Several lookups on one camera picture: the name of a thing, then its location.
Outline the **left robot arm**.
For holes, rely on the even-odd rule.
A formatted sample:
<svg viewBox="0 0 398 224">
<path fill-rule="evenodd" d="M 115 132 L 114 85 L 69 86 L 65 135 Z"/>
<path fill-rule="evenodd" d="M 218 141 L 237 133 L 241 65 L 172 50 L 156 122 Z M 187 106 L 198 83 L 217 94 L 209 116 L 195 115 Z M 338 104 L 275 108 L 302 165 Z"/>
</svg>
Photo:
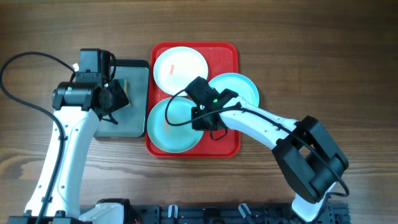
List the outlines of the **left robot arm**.
<svg viewBox="0 0 398 224">
<path fill-rule="evenodd" d="M 8 223 L 122 223 L 124 206 L 99 206 L 80 215 L 80 187 L 90 142 L 103 116 L 129 100 L 125 82 L 61 82 L 53 92 L 52 137 L 39 182 L 22 216 Z"/>
</svg>

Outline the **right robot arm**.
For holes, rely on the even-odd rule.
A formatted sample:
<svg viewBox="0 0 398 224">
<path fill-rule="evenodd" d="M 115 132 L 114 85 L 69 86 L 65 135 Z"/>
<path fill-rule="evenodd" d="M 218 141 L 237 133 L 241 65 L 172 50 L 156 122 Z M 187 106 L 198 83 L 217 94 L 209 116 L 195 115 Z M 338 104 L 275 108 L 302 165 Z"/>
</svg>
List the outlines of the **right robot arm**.
<svg viewBox="0 0 398 224">
<path fill-rule="evenodd" d="M 292 210 L 302 221 L 312 222 L 331 196 L 348 197 L 342 175 L 349 162 L 325 127 L 312 116 L 283 118 L 246 101 L 235 91 L 188 87 L 195 102 L 196 128 L 223 127 L 244 133 L 265 145 L 295 192 Z"/>
</svg>

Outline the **green yellow sponge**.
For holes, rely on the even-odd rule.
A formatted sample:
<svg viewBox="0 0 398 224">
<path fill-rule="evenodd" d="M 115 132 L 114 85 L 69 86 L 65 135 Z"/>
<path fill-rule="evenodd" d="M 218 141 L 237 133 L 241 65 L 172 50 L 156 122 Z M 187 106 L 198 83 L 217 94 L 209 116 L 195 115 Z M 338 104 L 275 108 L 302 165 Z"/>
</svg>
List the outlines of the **green yellow sponge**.
<svg viewBox="0 0 398 224">
<path fill-rule="evenodd" d="M 119 84 L 121 85 L 121 87 L 123 88 L 123 91 L 126 95 L 126 99 L 128 100 L 128 104 L 127 106 L 130 105 L 130 99 L 129 99 L 129 84 L 128 81 L 125 79 L 118 79 Z"/>
</svg>

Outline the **teal plate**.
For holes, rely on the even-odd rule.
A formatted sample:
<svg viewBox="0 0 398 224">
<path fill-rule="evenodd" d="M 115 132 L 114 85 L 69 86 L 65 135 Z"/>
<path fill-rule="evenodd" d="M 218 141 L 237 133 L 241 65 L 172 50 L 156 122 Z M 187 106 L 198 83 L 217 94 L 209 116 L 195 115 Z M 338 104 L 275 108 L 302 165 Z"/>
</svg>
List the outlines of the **teal plate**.
<svg viewBox="0 0 398 224">
<path fill-rule="evenodd" d="M 165 119 L 165 109 L 170 98 L 157 103 L 149 113 L 147 133 L 150 140 L 161 151 L 181 153 L 193 148 L 204 131 L 196 131 L 191 124 L 171 126 Z M 167 118 L 171 123 L 182 123 L 192 117 L 191 108 L 195 104 L 188 98 L 176 97 L 168 107 Z"/>
<path fill-rule="evenodd" d="M 219 93 L 225 89 L 236 92 L 248 103 L 259 106 L 259 91 L 256 85 L 246 76 L 240 73 L 224 73 L 212 78 L 209 86 L 215 88 Z"/>
</svg>

